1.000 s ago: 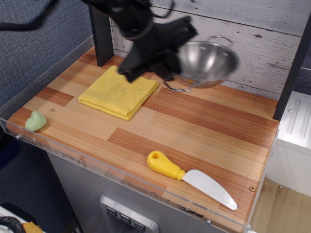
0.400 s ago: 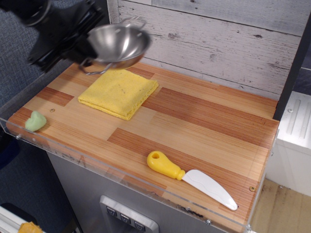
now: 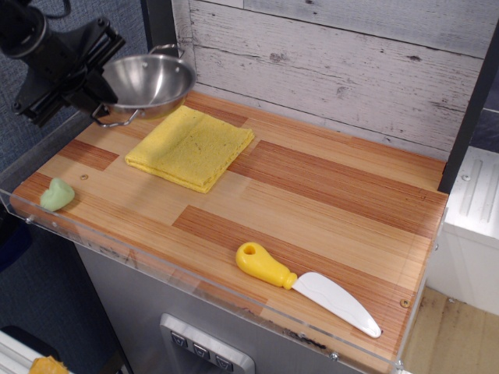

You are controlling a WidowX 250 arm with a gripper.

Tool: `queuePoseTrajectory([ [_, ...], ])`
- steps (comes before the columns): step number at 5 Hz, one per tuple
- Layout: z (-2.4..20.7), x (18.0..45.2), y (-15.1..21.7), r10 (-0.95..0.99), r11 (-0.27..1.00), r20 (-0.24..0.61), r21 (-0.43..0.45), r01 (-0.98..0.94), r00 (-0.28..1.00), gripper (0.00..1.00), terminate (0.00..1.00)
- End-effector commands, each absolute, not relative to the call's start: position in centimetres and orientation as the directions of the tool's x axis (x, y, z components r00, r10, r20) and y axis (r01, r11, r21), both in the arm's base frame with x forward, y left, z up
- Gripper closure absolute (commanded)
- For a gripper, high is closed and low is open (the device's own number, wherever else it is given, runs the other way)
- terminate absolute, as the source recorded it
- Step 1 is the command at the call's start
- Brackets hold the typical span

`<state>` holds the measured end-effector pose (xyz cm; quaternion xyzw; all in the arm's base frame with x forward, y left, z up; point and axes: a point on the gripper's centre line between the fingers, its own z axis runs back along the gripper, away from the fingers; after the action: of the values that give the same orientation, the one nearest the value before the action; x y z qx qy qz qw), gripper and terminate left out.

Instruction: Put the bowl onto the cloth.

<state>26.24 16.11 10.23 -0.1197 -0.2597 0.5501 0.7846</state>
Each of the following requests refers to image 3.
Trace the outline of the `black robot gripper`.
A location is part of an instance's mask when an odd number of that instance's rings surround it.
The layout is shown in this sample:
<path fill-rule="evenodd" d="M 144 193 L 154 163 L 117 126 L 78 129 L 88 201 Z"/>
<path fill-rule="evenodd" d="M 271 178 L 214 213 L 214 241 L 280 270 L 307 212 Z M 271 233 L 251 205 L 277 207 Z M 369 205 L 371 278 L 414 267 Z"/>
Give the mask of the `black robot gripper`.
<path fill-rule="evenodd" d="M 28 66 L 12 111 L 39 126 L 67 106 L 109 115 L 107 104 L 118 97 L 103 77 L 104 65 L 124 44 L 107 18 L 68 32 L 55 32 L 42 19 L 12 54 Z"/>

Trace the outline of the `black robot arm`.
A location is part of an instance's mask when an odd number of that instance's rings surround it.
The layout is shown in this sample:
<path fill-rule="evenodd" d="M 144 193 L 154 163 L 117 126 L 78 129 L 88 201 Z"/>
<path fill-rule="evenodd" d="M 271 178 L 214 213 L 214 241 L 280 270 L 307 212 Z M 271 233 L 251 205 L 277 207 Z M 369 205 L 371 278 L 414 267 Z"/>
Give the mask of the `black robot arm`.
<path fill-rule="evenodd" d="M 12 111 L 39 126 L 67 106 L 92 119 L 107 116 L 118 97 L 103 77 L 104 65 L 124 39 L 105 17 L 68 32 L 51 30 L 50 18 L 28 1 L 1 3 L 1 51 L 28 67 Z"/>

